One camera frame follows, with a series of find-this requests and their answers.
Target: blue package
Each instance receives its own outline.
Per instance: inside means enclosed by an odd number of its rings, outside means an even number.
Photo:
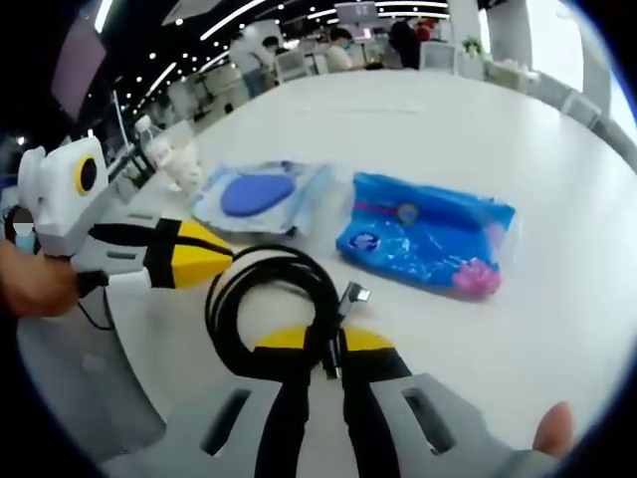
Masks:
[[[497,253],[516,210],[493,198],[354,176],[350,223],[336,240],[348,260],[397,280],[469,296],[501,284]]]

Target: black cable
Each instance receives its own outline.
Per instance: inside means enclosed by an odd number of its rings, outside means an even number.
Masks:
[[[206,329],[224,365],[237,375],[257,376],[263,365],[244,345],[237,329],[237,316],[243,297],[254,287],[272,282],[285,282],[308,294],[315,306],[315,317],[309,327],[304,346],[303,368],[312,367],[324,358],[326,344],[340,328],[338,294],[323,267],[307,254],[283,245],[255,246],[235,256],[235,262],[263,251],[283,252],[284,256],[268,257],[239,271],[219,291],[212,303],[222,274],[208,290],[205,306]]]
[[[106,289],[102,289],[102,291],[103,291],[103,301],[105,306],[106,319],[110,323],[108,327],[104,327],[96,323],[81,302],[78,302],[78,307],[86,316],[87,320],[89,321],[89,324],[91,324],[94,328],[102,332],[110,332],[114,330],[114,325],[112,323],[112,315],[110,313],[110,305],[108,304],[108,297],[106,296]]]

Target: white table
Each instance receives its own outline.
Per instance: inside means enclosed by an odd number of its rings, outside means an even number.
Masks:
[[[486,303],[439,297],[342,263],[333,241],[344,186],[325,200],[300,245],[338,286],[356,280],[372,291],[351,324],[392,339],[414,373],[431,373],[473,402],[491,432],[514,447],[531,445],[539,419],[558,401],[570,402],[581,434],[611,397],[637,331],[637,177],[576,121],[485,83],[360,72],[285,84],[197,141],[207,167],[329,161],[341,180],[361,169],[504,198],[518,211],[518,237],[505,254],[503,286]],[[185,202],[166,184],[156,175],[131,205],[185,218]],[[205,333],[206,290],[109,290],[125,353],[164,419],[227,373]],[[253,344],[309,320],[311,311],[287,292],[258,291],[242,306],[240,332]],[[338,406],[337,384],[317,387]],[[322,438],[340,411],[331,415],[307,434],[322,456],[338,453]],[[350,466],[350,458],[342,460]]]

